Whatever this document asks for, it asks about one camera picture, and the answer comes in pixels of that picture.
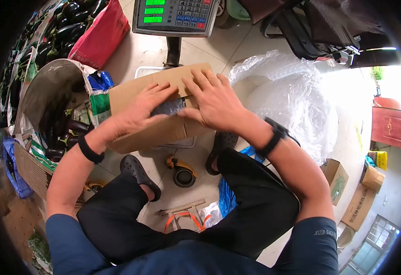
yellow bag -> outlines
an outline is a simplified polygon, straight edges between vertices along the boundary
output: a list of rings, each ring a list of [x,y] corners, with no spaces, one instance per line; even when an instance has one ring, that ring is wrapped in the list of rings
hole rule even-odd
[[[377,167],[387,170],[387,152],[386,151],[369,151],[367,154]]]

window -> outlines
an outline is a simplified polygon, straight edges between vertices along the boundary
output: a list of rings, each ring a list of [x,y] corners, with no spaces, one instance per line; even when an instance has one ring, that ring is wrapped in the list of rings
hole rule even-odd
[[[372,275],[384,261],[400,231],[393,223],[378,215],[358,252],[340,275]]]

black slipper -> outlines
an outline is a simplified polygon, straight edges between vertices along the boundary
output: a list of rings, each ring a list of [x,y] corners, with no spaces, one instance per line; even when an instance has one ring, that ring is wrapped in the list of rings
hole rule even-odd
[[[161,190],[159,187],[148,177],[148,175],[145,173],[144,168],[141,165],[141,162],[132,155],[126,155],[123,157],[120,163],[120,170],[121,173],[130,173],[133,175],[136,180],[138,181],[138,184],[145,184],[147,185],[153,193],[155,193],[155,198],[151,201],[157,201],[161,197]]]
[[[225,149],[225,148],[233,148],[236,147],[237,140],[239,136],[233,134],[231,132],[219,132],[216,131],[216,135],[214,137],[214,145],[213,149],[211,150],[210,155],[207,158],[207,162],[205,163],[205,168],[210,175],[218,175],[220,174],[219,171],[214,170],[211,167],[213,164],[214,159]]]

green led digits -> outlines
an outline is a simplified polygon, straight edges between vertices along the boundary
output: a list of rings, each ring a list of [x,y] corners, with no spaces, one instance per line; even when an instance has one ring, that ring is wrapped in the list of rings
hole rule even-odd
[[[144,17],[144,23],[161,23],[162,16],[149,16]]]
[[[151,5],[164,5],[165,0],[147,0],[145,2],[146,6],[151,6]]]
[[[164,8],[146,8],[144,14],[163,14]]]

leg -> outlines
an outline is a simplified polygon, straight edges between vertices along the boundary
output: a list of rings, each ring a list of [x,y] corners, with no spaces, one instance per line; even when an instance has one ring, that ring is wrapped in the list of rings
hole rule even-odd
[[[200,239],[256,259],[292,228],[300,204],[268,168],[231,148],[220,153],[217,167],[234,192],[237,207]]]
[[[164,234],[137,222],[147,201],[137,179],[123,172],[90,198],[77,217],[87,238],[115,264],[196,237],[190,230]]]

